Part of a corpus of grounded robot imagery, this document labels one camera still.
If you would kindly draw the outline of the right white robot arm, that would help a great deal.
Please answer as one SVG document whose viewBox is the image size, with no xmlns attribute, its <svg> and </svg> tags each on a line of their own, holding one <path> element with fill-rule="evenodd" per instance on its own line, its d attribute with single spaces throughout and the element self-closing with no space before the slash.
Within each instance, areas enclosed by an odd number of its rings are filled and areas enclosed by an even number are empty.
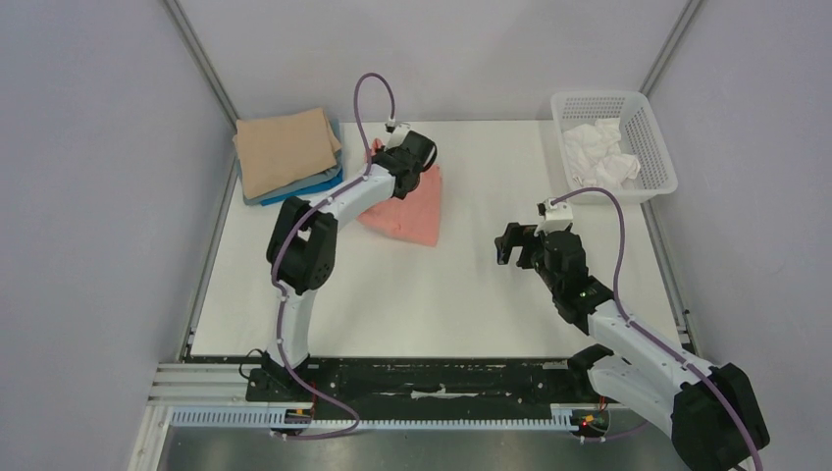
<svg viewBox="0 0 832 471">
<path fill-rule="evenodd" d="M 532 268 L 568 324 L 595 344 L 575 354 L 566 375 L 580 400 L 598 394 L 638 413 L 672 442 L 692 470 L 730 470 L 770 443 L 748 375 L 715 366 L 620 309 L 590 275 L 581 239 L 569 230 L 533 232 L 521 265 Z"/>
</svg>

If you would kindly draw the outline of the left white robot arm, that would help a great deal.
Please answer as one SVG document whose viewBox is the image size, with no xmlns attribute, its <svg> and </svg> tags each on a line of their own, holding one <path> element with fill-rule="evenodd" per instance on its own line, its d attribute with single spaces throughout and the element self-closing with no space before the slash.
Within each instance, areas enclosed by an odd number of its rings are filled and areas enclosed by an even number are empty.
<svg viewBox="0 0 832 471">
<path fill-rule="evenodd" d="M 311 199 L 284 200 L 266 252 L 271 280 L 279 292 L 274 340 L 261 351 L 261 363 L 248 377 L 246 398 L 252 402 L 306 401 L 321 396 L 308 381 L 312 359 L 309 330 L 318 290 L 337 262 L 338 232 L 354 221 L 393 223 L 379 229 L 396 240 L 410 241 L 411 229 L 425 230 L 429 244 L 438 242 L 442 221 L 442 183 L 433 141 L 406 126 L 395 128 L 387 145 L 370 148 L 365 168 Z M 507 306 L 513 294 L 475 249 L 483 235 L 461 229 L 440 254 L 419 262 L 394 256 L 382 274 L 363 282 L 338 283 L 338 291 L 374 316 L 390 314 L 489 314 Z"/>
</svg>

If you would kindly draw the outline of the salmon pink t shirt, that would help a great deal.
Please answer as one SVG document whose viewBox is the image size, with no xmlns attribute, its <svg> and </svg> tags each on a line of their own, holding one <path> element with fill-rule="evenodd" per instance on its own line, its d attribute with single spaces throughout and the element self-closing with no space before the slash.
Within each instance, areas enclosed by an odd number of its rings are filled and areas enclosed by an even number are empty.
<svg viewBox="0 0 832 471">
<path fill-rule="evenodd" d="M 441 206 L 442 171 L 434 164 L 404 199 L 380 202 L 362 212 L 357 221 L 383 236 L 435 247 L 440 237 Z"/>
</svg>

